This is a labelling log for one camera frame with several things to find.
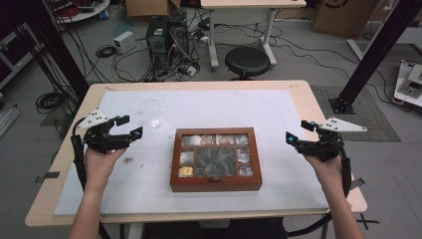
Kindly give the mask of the wooden box with glass lid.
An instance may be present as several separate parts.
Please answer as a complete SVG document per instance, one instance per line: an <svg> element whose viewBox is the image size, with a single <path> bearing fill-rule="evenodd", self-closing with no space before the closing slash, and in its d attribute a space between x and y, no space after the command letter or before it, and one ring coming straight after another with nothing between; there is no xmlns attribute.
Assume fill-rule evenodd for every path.
<svg viewBox="0 0 422 239"><path fill-rule="evenodd" d="M180 177L179 156L182 138L195 134L237 134L244 133L249 138L252 154L253 176L225 177ZM263 184L261 165L257 149L255 131L252 127L226 128L178 128L175 133L173 157L170 170L170 187L173 192L213 192L213 191L257 191Z"/></svg>

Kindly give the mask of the grey metal rack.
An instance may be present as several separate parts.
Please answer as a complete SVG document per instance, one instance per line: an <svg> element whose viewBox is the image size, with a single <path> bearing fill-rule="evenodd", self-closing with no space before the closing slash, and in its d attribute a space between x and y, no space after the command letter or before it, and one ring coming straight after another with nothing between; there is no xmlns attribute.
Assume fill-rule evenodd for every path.
<svg viewBox="0 0 422 239"><path fill-rule="evenodd" d="M26 22L15 29L0 25L0 90L42 49L43 45Z"/></svg>

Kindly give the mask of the small white box device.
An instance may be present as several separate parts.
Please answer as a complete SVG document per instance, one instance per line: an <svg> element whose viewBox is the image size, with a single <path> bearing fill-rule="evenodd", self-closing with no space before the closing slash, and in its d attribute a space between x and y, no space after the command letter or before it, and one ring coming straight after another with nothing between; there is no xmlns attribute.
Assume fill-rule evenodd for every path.
<svg viewBox="0 0 422 239"><path fill-rule="evenodd" d="M114 38L113 41L120 54L125 54L136 46L133 33L129 31Z"/></svg>

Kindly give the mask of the group of silver foil packets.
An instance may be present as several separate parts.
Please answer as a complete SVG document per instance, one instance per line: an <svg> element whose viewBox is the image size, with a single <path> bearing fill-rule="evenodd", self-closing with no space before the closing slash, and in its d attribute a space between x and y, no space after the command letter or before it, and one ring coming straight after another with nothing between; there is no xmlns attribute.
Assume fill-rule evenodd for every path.
<svg viewBox="0 0 422 239"><path fill-rule="evenodd" d="M236 158L235 176L253 176L252 154L249 138L244 133L237 134L195 134L186 135L182 138L181 152L179 156L180 167L191 166L191 177L225 177L225 176L196 176L197 153L202 148L233 148Z"/></svg>

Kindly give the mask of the person's dark trousers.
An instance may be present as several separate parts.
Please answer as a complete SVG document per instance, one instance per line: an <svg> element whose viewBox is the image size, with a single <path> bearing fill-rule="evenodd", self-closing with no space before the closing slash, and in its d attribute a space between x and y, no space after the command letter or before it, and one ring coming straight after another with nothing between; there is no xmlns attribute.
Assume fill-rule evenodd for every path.
<svg viewBox="0 0 422 239"><path fill-rule="evenodd" d="M288 239L282 218L234 219L226 228L198 221L146 223L141 239Z"/></svg>

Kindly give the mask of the desk with white legs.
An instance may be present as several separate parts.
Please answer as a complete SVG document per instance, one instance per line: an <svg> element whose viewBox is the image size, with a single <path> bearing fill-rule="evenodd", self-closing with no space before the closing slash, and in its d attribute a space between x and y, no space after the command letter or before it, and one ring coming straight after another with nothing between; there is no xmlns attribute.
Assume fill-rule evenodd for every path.
<svg viewBox="0 0 422 239"><path fill-rule="evenodd" d="M212 70L219 67L215 42L216 24L266 24L265 35L259 39L271 65L277 61L270 47L270 36L276 13L280 8L295 9L307 5L305 0L200 0L201 7L209 11L208 50Z"/></svg>

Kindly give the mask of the person's left hand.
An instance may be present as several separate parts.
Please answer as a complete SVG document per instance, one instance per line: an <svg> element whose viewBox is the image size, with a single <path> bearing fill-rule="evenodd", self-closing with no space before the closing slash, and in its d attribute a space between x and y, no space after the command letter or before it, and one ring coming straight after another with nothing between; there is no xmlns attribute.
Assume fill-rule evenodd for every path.
<svg viewBox="0 0 422 239"><path fill-rule="evenodd" d="M85 154L87 173L85 192L103 193L115 163L124 153L125 148L108 151L107 153L88 148Z"/></svg>

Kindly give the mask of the brown cardboard box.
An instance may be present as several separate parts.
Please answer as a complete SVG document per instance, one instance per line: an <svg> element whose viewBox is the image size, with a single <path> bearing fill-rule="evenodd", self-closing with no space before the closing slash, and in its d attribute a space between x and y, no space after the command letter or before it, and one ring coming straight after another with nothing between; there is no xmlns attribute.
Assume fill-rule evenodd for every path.
<svg viewBox="0 0 422 239"><path fill-rule="evenodd" d="M320 0L312 30L316 33L356 39L379 0Z"/></svg>
<svg viewBox="0 0 422 239"><path fill-rule="evenodd" d="M179 8L181 0L125 0L130 17L168 15L172 8Z"/></svg>

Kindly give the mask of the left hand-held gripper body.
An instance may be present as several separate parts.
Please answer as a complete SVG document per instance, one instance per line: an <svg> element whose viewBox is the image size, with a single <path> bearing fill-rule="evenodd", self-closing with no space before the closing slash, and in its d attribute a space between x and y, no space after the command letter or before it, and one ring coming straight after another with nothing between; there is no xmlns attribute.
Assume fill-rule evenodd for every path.
<svg viewBox="0 0 422 239"><path fill-rule="evenodd" d="M96 108L77 123L77 130L84 129L86 131L84 140L92 150L106 153L106 141L113 126L114 118L110 119L99 108Z"/></svg>

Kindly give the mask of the black round stool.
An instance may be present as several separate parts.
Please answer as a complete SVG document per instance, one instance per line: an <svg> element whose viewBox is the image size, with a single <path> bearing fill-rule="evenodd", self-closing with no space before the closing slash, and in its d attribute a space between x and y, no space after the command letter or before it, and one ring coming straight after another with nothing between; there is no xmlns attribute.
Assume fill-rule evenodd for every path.
<svg viewBox="0 0 422 239"><path fill-rule="evenodd" d="M229 71L238 76L238 80L249 80L266 73L271 62L265 52L252 47L240 47L229 51L225 57Z"/></svg>

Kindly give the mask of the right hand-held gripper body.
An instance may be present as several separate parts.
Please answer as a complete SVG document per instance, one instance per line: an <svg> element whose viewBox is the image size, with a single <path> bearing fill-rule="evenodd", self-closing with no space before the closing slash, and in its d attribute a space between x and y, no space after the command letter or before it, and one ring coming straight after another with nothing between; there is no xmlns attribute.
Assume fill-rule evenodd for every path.
<svg viewBox="0 0 422 239"><path fill-rule="evenodd" d="M342 133L364 131L367 131L366 126L331 117L325 122L319 123L318 141L307 141L310 149L303 154L315 156L321 161L345 155Z"/></svg>

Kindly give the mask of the grey floor mat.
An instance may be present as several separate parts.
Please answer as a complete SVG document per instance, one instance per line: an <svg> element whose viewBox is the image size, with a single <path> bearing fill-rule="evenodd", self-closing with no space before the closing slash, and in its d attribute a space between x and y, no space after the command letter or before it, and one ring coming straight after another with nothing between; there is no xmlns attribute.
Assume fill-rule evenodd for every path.
<svg viewBox="0 0 422 239"><path fill-rule="evenodd" d="M366 132L344 132L344 140L400 142L401 139L390 125L382 110L367 89L363 89L352 105L352 114L336 114L329 103L342 91L342 87L312 86L312 91L326 118L335 117L365 126Z"/></svg>

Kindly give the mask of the white table mat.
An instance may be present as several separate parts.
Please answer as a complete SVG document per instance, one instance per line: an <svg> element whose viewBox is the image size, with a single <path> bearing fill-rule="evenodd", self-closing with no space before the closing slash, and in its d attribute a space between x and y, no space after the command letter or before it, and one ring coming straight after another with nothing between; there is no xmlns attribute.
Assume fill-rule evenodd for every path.
<svg viewBox="0 0 422 239"><path fill-rule="evenodd" d="M142 124L139 107L161 103L161 127ZM116 163L102 205L104 215L127 213L235 212L325 209L327 203L309 164L285 141L305 135L286 90L110 91L100 103L108 117L128 115L112 133L143 127ZM173 192L170 164L178 128L252 127L263 184L257 191ZM125 157L133 161L124 164Z"/></svg>

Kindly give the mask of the clear glass cup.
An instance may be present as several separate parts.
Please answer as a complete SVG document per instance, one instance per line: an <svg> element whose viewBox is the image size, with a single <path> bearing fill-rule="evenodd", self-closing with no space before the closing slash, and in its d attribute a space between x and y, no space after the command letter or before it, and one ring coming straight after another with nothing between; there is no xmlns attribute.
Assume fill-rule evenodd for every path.
<svg viewBox="0 0 422 239"><path fill-rule="evenodd" d="M144 126L157 129L161 127L160 119L161 103L150 99L144 101L139 107L139 115Z"/></svg>

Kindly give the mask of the black computer tower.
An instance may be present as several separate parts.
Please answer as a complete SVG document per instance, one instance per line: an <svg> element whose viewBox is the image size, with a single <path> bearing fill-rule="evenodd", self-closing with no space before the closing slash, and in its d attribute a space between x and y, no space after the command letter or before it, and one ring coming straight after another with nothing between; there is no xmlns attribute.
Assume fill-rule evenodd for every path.
<svg viewBox="0 0 422 239"><path fill-rule="evenodd" d="M168 66L168 17L153 16L149 22L145 40L150 58L155 67L166 70Z"/></svg>
<svg viewBox="0 0 422 239"><path fill-rule="evenodd" d="M170 50L169 54L189 52L189 44L187 37L187 19L184 10L175 10L171 13L169 21L169 41Z"/></svg>

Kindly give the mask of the round white table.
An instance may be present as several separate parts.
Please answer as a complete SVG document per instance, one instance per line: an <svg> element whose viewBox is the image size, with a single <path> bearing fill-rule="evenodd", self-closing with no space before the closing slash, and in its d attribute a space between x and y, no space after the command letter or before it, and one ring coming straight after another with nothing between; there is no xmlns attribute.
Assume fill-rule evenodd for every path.
<svg viewBox="0 0 422 239"><path fill-rule="evenodd" d="M45 0L58 23L73 23L100 15L109 0Z"/></svg>

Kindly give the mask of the black aluminium frame post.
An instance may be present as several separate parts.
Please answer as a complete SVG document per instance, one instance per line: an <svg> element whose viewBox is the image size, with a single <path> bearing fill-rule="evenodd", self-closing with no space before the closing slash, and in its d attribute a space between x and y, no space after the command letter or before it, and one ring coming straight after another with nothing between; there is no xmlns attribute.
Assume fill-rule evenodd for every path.
<svg viewBox="0 0 422 239"><path fill-rule="evenodd" d="M328 100L335 114L354 114L352 104L357 96L421 10L422 0L398 1L343 90L337 98Z"/></svg>
<svg viewBox="0 0 422 239"><path fill-rule="evenodd" d="M56 20L52 18L43 0L16 0L16 4L38 40L49 50L77 97L83 99L89 85L55 27Z"/></svg>

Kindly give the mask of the person's right hand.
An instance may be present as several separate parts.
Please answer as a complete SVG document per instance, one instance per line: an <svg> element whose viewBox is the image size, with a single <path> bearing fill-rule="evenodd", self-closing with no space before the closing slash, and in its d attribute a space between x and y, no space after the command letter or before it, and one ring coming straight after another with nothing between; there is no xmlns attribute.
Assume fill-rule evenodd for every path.
<svg viewBox="0 0 422 239"><path fill-rule="evenodd" d="M321 162L315 156L305 155L306 161L313 167L317 180L325 195L342 195L341 158L339 156Z"/></svg>

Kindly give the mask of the pile of dried flowers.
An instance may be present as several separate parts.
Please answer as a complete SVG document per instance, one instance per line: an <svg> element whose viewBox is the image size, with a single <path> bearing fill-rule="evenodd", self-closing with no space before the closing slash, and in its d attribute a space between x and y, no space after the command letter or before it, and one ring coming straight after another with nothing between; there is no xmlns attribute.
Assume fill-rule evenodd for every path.
<svg viewBox="0 0 422 239"><path fill-rule="evenodd" d="M236 158L233 148L202 148L197 153L196 176L235 176Z"/></svg>

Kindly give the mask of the white machine frame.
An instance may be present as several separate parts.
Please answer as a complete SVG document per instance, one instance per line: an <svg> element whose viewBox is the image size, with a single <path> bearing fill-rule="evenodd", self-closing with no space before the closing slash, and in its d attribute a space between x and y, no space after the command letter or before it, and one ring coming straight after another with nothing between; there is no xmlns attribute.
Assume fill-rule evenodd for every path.
<svg viewBox="0 0 422 239"><path fill-rule="evenodd" d="M422 108L422 64L410 60L401 61L394 101Z"/></svg>

